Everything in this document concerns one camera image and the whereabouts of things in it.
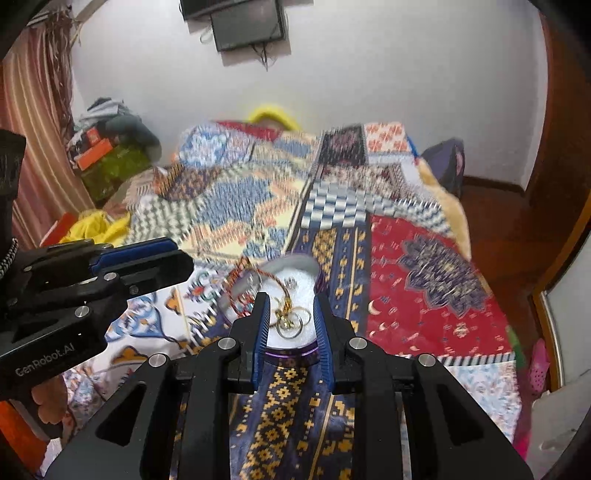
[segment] curtain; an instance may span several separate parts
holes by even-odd
[[[23,30],[0,70],[0,127],[24,135],[18,198],[12,230],[22,248],[39,246],[66,213],[93,208],[66,154],[72,134],[71,19],[53,14]]]

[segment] quilt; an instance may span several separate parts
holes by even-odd
[[[170,236],[195,257],[194,272],[130,300],[106,334],[107,350],[64,373],[64,442],[150,355],[198,355],[228,334],[216,300],[237,257],[288,252],[318,260],[333,311],[357,335],[389,353],[435,353],[513,440],[521,400],[506,318],[467,260],[467,229],[458,246],[452,225],[461,222],[450,223],[443,194],[425,184],[425,165],[402,124],[316,136],[212,122],[187,130],[175,159],[171,176],[152,172],[149,187],[146,178],[137,182],[148,193],[130,194],[126,242]],[[185,172],[196,188],[179,180]],[[354,421],[354,398],[332,395],[318,365],[265,364],[259,391],[230,405],[232,478],[346,480]],[[182,428],[181,414],[177,442]],[[404,420],[401,434],[410,478]]]

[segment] door frame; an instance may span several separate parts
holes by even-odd
[[[558,344],[558,337],[556,335],[556,323],[547,296],[548,292],[560,281],[572,265],[585,240],[587,240],[590,229],[591,193],[589,193],[583,211],[579,215],[566,243],[554,262],[550,265],[550,268],[542,275],[531,294],[534,311],[540,322],[546,351],[550,359],[550,391],[558,390],[564,385],[564,370],[560,355],[560,345]]]

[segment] crescent moon pattern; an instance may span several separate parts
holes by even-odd
[[[379,314],[381,314],[382,312],[380,312],[379,310],[376,310],[376,309],[374,308],[374,302],[375,302],[375,300],[372,300],[372,301],[370,301],[370,302],[369,302],[369,305],[368,305],[368,312],[370,312],[370,314],[371,314],[371,315],[379,315]]]

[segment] white wall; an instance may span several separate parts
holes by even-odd
[[[244,119],[262,103],[310,132],[400,120],[419,151],[460,137],[467,174],[527,183],[545,103],[540,22],[527,0],[289,4],[289,44],[274,47],[288,54],[266,72],[254,53],[222,56],[202,44],[177,0],[108,0],[73,49],[84,104],[123,98],[166,157],[183,129]]]

